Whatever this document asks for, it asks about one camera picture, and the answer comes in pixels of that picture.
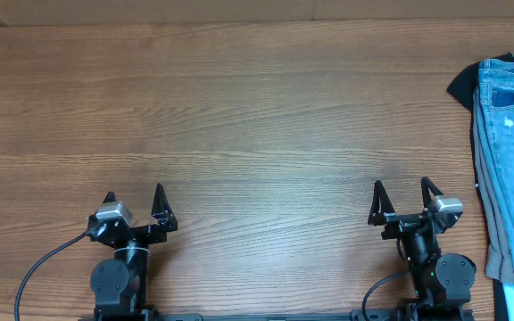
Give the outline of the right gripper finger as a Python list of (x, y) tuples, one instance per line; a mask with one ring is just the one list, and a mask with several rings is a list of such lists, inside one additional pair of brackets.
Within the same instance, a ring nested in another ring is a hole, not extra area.
[(373, 198), (369, 211), (368, 224), (382, 226), (390, 222), (395, 216), (395, 209), (380, 180), (374, 184)]
[(422, 177), (420, 179), (420, 186), (423, 205), (425, 208), (429, 207), (433, 196), (443, 195), (443, 192), (431, 181), (429, 177)]

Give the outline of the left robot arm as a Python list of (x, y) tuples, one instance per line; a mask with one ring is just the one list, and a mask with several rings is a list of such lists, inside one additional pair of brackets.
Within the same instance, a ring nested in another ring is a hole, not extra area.
[(99, 262), (90, 276), (95, 294), (94, 320), (157, 320), (160, 313), (147, 302), (148, 269), (153, 244), (167, 241), (178, 229), (162, 184), (155, 188), (151, 216), (154, 224), (132, 226), (132, 213), (109, 192), (89, 217), (86, 236), (113, 248), (113, 257)]

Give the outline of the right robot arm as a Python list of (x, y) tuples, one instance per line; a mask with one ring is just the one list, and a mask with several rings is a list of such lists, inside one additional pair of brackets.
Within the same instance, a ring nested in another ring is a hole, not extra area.
[(428, 178), (420, 179), (423, 210), (400, 215), (381, 181), (376, 181), (368, 223), (384, 228), (381, 237), (395, 240), (396, 250), (407, 264), (405, 271), (394, 273), (375, 283), (366, 292), (361, 314), (366, 320), (373, 317), (368, 311), (369, 296), (382, 284), (409, 275), (415, 297), (402, 299), (394, 309), (380, 311), (383, 320), (472, 320), (473, 312), (464, 309), (470, 302), (475, 282), (476, 264), (468, 257), (443, 254), (437, 236), (452, 228), (463, 214), (460, 199), (447, 197)]

